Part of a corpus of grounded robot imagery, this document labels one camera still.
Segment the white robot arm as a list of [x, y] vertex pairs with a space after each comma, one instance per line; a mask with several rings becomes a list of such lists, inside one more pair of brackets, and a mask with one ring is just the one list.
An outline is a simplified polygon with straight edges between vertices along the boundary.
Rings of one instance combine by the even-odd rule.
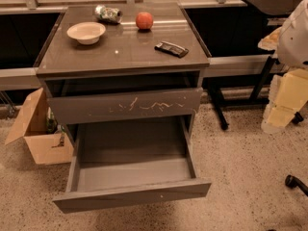
[[269, 104], [261, 128], [265, 133], [282, 131], [308, 101], [308, 0], [302, 0], [283, 25], [261, 39], [261, 48], [275, 49], [278, 62], [289, 71], [274, 75]]

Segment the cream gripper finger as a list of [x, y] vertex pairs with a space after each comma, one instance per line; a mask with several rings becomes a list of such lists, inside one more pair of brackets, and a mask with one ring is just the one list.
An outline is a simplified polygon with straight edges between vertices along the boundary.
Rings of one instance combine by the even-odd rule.
[[281, 86], [274, 103], [283, 112], [281, 123], [284, 128], [308, 102], [308, 71], [298, 68], [281, 77]]
[[282, 77], [274, 75], [269, 85], [269, 103], [267, 104], [261, 123], [262, 130], [267, 134], [275, 134], [283, 129], [283, 112], [277, 108], [274, 101], [281, 86]]

